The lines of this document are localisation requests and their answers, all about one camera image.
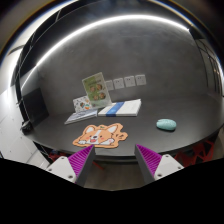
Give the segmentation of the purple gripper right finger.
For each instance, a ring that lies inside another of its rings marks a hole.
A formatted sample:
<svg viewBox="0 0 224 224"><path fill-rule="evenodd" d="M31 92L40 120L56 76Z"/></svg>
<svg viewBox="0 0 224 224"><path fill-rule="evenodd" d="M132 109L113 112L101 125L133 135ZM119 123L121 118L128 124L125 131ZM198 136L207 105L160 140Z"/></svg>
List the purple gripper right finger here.
<svg viewBox="0 0 224 224"><path fill-rule="evenodd" d="M135 156L145 184L152 183L183 169L183 166L171 155L160 155L139 144L135 146Z"/></svg>

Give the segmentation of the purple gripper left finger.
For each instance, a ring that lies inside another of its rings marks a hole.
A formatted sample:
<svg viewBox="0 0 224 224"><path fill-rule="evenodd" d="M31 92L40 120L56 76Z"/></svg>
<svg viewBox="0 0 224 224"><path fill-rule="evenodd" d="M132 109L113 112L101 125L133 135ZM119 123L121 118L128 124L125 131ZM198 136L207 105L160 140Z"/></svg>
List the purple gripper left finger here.
<svg viewBox="0 0 224 224"><path fill-rule="evenodd" d="M90 145L69 157L59 157L47 168L47 171L79 186L84 186L94 158L95 147Z"/></svg>

